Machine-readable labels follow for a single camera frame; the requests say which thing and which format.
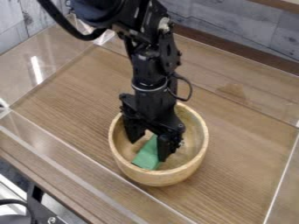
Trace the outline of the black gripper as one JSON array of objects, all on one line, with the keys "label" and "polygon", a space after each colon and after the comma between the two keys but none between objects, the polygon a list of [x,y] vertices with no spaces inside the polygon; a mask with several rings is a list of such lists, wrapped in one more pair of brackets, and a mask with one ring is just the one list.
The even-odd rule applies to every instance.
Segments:
[{"label": "black gripper", "polygon": [[157,158],[164,162],[182,145],[184,124],[174,114],[177,82],[157,86],[132,82],[133,94],[121,94],[121,114],[125,134],[133,144],[149,130],[157,135]]}]

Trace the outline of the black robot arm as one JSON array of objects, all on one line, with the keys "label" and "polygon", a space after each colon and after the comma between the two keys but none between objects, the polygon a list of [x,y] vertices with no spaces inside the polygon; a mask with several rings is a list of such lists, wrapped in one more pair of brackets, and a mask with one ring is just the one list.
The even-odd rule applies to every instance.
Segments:
[{"label": "black robot arm", "polygon": [[128,140],[136,142],[149,130],[156,134],[157,158],[162,162],[181,146],[185,126],[174,114],[176,73],[182,53],[173,39],[173,22],[158,0],[69,0],[78,20],[93,28],[81,33],[50,0],[37,0],[50,18],[76,39],[90,41],[110,30],[124,41],[134,92],[121,94],[121,115]]}]

